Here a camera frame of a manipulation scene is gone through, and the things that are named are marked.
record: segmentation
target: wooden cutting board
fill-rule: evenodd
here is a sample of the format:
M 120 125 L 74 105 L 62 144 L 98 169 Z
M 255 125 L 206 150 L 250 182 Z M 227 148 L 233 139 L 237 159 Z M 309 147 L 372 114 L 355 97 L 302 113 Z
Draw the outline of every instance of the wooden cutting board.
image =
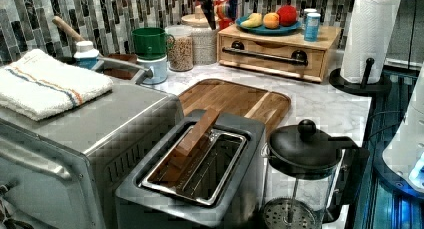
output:
M 179 95 L 184 115 L 194 109 L 213 108 L 244 116 L 265 124 L 267 134 L 274 130 L 290 108 L 290 98 L 276 92 L 219 79 L 206 79 Z

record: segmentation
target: french press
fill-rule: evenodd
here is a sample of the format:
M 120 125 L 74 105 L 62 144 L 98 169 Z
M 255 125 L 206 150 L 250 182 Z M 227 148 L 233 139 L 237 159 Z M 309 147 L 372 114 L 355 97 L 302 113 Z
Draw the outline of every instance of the french press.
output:
M 331 137 L 311 120 L 271 132 L 268 149 L 269 164 L 295 179 L 291 196 L 263 207 L 268 228 L 318 229 L 336 220 L 342 205 L 354 202 L 369 157 L 351 138 Z

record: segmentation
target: fruit bowl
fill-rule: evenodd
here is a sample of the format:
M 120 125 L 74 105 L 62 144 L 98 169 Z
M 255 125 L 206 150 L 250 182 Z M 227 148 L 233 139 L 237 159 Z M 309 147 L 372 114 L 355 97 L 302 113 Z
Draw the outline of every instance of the fruit bowl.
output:
M 253 33 L 253 34 L 257 34 L 257 35 L 281 36 L 281 35 L 285 35 L 285 34 L 291 32 L 293 30 L 296 30 L 297 28 L 299 28 L 302 25 L 302 23 L 300 21 L 297 21 L 294 25 L 291 25 L 289 27 L 283 27 L 283 26 L 280 25 L 276 29 L 268 29 L 263 24 L 261 26 L 253 27 L 253 28 L 241 26 L 240 24 L 242 22 L 246 21 L 247 18 L 248 18 L 247 16 L 237 18 L 237 20 L 236 20 L 237 26 L 239 26 L 240 28 L 243 28 L 244 30 L 247 30 L 247 32 L 249 32 L 249 33 Z

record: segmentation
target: wooden drawer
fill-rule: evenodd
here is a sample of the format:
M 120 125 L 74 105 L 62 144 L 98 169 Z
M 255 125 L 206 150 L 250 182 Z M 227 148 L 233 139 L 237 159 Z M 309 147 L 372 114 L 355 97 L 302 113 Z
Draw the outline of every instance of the wooden drawer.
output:
M 247 70 L 322 82 L 339 34 L 340 28 L 321 27 L 318 41 L 307 42 L 301 30 L 286 36 L 259 36 L 232 25 L 218 33 L 218 62 Z M 242 43 L 243 47 L 234 47 L 236 41 Z M 295 51 L 306 53 L 306 66 L 299 63 L 302 60 L 290 60 Z
M 260 71 L 274 74 L 288 72 L 291 74 L 299 75 L 299 77 L 303 77 L 305 75 L 311 77 L 320 77 L 324 51 L 293 47 L 276 43 L 255 42 L 252 40 L 231 37 L 221 37 L 220 40 L 221 48 L 218 49 L 220 50 L 220 63 L 222 63 L 221 60 L 223 60 L 226 62 L 233 62 L 235 66 L 243 66 L 240 64 L 244 64 L 244 67 L 249 67 L 248 69 L 255 69 L 254 67 L 257 67 L 257 69 Z M 307 55 L 308 65 L 292 65 L 287 62 L 278 62 L 244 55 L 234 55 L 222 51 L 223 47 L 231 48 L 231 45 L 234 41 L 243 43 L 244 50 L 246 51 L 285 58 L 290 58 L 294 51 L 301 50 L 304 51 Z

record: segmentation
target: red apple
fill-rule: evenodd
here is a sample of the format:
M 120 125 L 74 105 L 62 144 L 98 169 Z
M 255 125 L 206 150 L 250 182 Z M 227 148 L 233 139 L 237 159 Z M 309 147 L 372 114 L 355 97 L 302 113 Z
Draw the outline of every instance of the red apple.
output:
M 285 5 L 278 9 L 277 14 L 280 16 L 280 25 L 291 26 L 297 21 L 296 8 L 290 5 Z

